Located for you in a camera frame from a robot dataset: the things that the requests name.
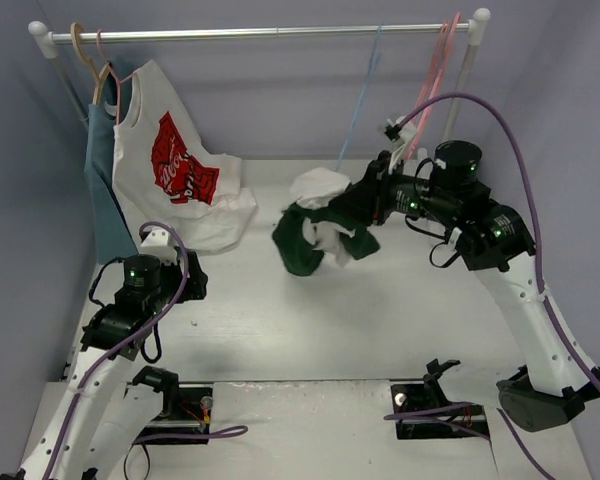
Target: pink hanger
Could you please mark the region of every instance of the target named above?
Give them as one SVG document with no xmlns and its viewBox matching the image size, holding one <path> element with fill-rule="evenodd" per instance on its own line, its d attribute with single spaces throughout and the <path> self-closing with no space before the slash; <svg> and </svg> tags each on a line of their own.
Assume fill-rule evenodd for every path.
<svg viewBox="0 0 600 480">
<path fill-rule="evenodd" d="M 426 92 L 429 91 L 429 89 L 430 89 L 429 98 L 433 98 L 438 94 L 438 91 L 440 90 L 440 86 L 442 85 L 442 79 L 444 78 L 444 71 L 447 68 L 447 65 L 449 63 L 449 58 L 451 57 L 451 52 L 453 50 L 453 37 L 455 35 L 456 26 L 458 25 L 459 22 L 460 22 L 460 13 L 457 13 L 455 18 L 453 19 L 453 22 L 451 22 L 450 28 L 449 28 L 449 22 L 447 22 L 445 20 L 445 22 L 443 23 L 442 28 L 440 29 L 440 35 L 438 36 L 438 42 L 436 43 L 436 50 L 431 59 L 431 66 L 429 68 L 429 76 L 427 78 L 427 82 L 425 83 L 425 85 L 422 87 L 422 90 L 420 91 L 420 96 L 418 97 L 418 103 L 417 103 L 416 107 L 418 107 L 420 104 L 422 104 L 422 102 L 424 102 L 424 100 L 425 100 L 424 97 L 427 96 Z M 440 53 L 442 53 L 442 60 L 439 62 L 440 64 L 438 65 Z M 431 76 L 432 76 L 431 75 L 432 70 L 435 71 L 434 63 L 435 63 L 435 66 L 437 67 L 437 75 L 435 76 L 433 83 L 430 83 Z M 418 143 L 420 141 L 420 137 L 422 137 L 422 134 L 424 133 L 424 131 L 427 127 L 427 124 L 429 123 L 430 115 L 431 115 L 431 107 L 426 108 L 424 110 L 424 112 L 422 112 L 422 116 L 420 118 L 420 121 L 418 122 L 418 126 L 417 126 L 418 131 L 416 133 L 416 136 L 414 137 L 413 141 L 411 142 L 411 145 L 407 149 L 407 153 L 405 155 L 406 160 L 408 160 L 411 157 L 411 155 L 413 154 L 413 152 L 416 150 L 416 148 L 418 148 Z"/>
<path fill-rule="evenodd" d="M 113 69 L 113 66 L 111 66 L 111 62 L 109 61 L 109 59 L 107 58 L 107 56 L 104 54 L 104 51 L 102 49 L 102 45 L 100 44 L 100 34 L 101 33 L 102 33 L 102 29 L 99 29 L 98 32 L 96 33 L 96 47 L 98 47 L 98 53 L 100 54 L 100 57 L 102 57 L 102 60 L 106 64 L 109 65 L 109 73 L 111 74 L 111 76 L 113 77 L 113 79 L 116 82 L 116 96 L 117 96 L 117 100 L 118 100 L 117 104 L 116 104 L 116 125 L 120 125 L 120 98 L 121 98 L 121 88 L 120 88 L 120 86 L 124 82 L 126 82 L 127 80 L 129 80 L 131 77 L 133 77 L 133 75 L 135 74 L 135 72 L 133 72 L 128 77 L 125 77 L 122 80 L 120 80 L 120 78 L 116 74 L 115 70 Z"/>
</svg>

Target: purple wall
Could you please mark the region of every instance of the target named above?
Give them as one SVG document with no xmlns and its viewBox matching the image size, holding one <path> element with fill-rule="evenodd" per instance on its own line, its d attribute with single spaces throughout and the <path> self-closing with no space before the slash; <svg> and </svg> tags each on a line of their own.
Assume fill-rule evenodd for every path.
<svg viewBox="0 0 600 480">
<path fill-rule="evenodd" d="M 40 16 L 0 2 L 0 473 L 60 378 L 94 261 L 86 134 L 27 32 Z"/>
<path fill-rule="evenodd" d="M 600 1 L 562 0 L 504 109 L 521 144 L 546 245 L 546 277 L 571 329 L 600 365 Z M 499 128 L 485 148 L 496 198 L 527 207 Z M 600 479 L 600 400 L 576 430 Z"/>
<path fill-rule="evenodd" d="M 557 0 L 40 0 L 56 31 L 80 21 L 88 31 L 434 23 L 478 7 L 492 20 L 470 90 L 502 105 Z M 533 15 L 529 5 L 533 3 Z M 443 90 L 455 84 L 466 46 L 459 35 Z M 426 76 L 435 35 L 381 39 L 382 61 L 358 122 L 351 157 L 386 147 L 377 127 L 410 110 Z M 337 157 L 367 68 L 373 38 L 280 39 L 107 47 L 144 62 L 153 57 L 189 108 L 206 146 L 244 158 Z M 82 66 L 84 91 L 92 90 Z M 442 135 L 447 105 L 432 115 L 426 144 Z M 464 109 L 458 133 L 481 141 L 490 119 Z"/>
</svg>

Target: white t-shirt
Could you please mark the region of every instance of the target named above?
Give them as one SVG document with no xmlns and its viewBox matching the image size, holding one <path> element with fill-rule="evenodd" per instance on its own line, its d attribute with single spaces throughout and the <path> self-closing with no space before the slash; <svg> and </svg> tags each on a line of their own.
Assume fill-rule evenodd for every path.
<svg viewBox="0 0 600 480">
<path fill-rule="evenodd" d="M 114 127 L 113 190 L 132 238 L 148 220 L 173 226 L 187 248 L 218 252 L 239 241 L 256 202 L 240 188 L 241 159 L 211 155 L 160 67 L 135 71 L 124 121 Z"/>
</svg>

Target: white floor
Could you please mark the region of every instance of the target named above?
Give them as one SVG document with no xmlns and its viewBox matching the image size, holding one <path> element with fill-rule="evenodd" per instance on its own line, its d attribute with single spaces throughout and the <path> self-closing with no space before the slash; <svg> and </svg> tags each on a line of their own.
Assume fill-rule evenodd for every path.
<svg viewBox="0 0 600 480">
<path fill-rule="evenodd" d="M 27 451 L 42 435 L 64 388 L 64 384 L 47 386 Z M 385 381 L 219 383 L 214 398 L 214 429 L 245 424 L 249 432 L 209 445 L 149 447 L 151 479 L 542 478 L 494 412 L 488 413 L 493 450 L 479 438 L 396 440 L 393 423 L 382 420 L 391 408 Z M 571 427 L 523 438 L 556 479 L 591 478 Z M 135 449 L 129 458 L 129 478 L 142 479 L 145 472 L 144 456 Z M 110 480 L 124 480 L 121 464 Z"/>
<path fill-rule="evenodd" d="M 311 163 L 290 163 L 290 178 L 280 184 Z M 395 439 L 394 426 L 382 420 L 391 410 L 387 379 L 419 378 L 434 358 L 518 366 L 519 349 L 463 263 L 431 267 L 432 244 L 399 216 L 373 229 L 382 246 L 377 254 L 344 269 L 326 262 L 309 278 L 289 275 L 271 240 L 287 187 L 258 184 L 272 180 L 269 165 L 245 169 L 259 211 L 239 247 L 200 259 L 207 299 L 177 306 L 160 324 L 159 365 L 183 381 L 225 382 L 215 385 L 214 427 L 244 423 L 250 431 L 208 446 L 151 448 L 151 478 L 541 478 L 493 412 L 492 448 L 480 439 Z M 353 167 L 352 178 L 364 165 Z M 97 296 L 111 301 L 121 283 L 121 267 L 111 267 Z M 80 324 L 95 311 L 86 304 Z M 285 383 L 253 383 L 278 380 Z M 32 441 L 62 388 L 50 384 Z M 590 478 L 570 426 L 524 438 L 554 477 Z M 131 460 L 130 478 L 143 478 L 143 458 Z M 122 479 L 120 469 L 111 477 Z"/>
<path fill-rule="evenodd" d="M 176 306 L 160 324 L 161 365 L 183 380 L 414 378 L 436 357 L 523 363 L 499 310 L 462 261 L 431 267 L 429 240 L 399 216 L 373 230 L 378 253 L 345 268 L 326 261 L 297 278 L 271 240 L 286 188 L 254 190 L 259 212 L 238 248 L 200 259 L 206 300 Z M 112 300 L 121 284 L 122 267 L 112 266 L 97 296 Z M 87 304 L 81 323 L 95 311 Z"/>
</svg>

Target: white cloth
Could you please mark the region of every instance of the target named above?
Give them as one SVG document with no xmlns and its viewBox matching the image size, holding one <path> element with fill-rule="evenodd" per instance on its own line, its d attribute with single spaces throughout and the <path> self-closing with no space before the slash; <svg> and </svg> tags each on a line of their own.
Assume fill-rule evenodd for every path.
<svg viewBox="0 0 600 480">
<path fill-rule="evenodd" d="M 328 206 L 329 202 L 344 192 L 350 184 L 351 180 L 346 175 L 318 167 L 298 176 L 293 181 L 289 193 L 298 206 L 318 210 Z M 336 263 L 344 267 L 351 260 L 351 255 L 340 241 L 341 233 L 353 237 L 356 232 L 334 222 L 312 223 L 309 218 L 305 218 L 302 223 L 302 236 L 314 245 L 314 250 L 335 255 Z"/>
<path fill-rule="evenodd" d="M 216 253 L 236 244 L 256 201 L 240 188 L 241 159 L 212 155 L 160 67 L 135 71 L 129 112 L 115 131 L 113 190 L 127 227 L 173 226 L 187 248 Z"/>
<path fill-rule="evenodd" d="M 342 173 L 323 167 L 314 168 L 296 177 L 289 193 L 291 200 L 302 208 L 317 210 L 344 192 L 351 180 Z"/>
</svg>

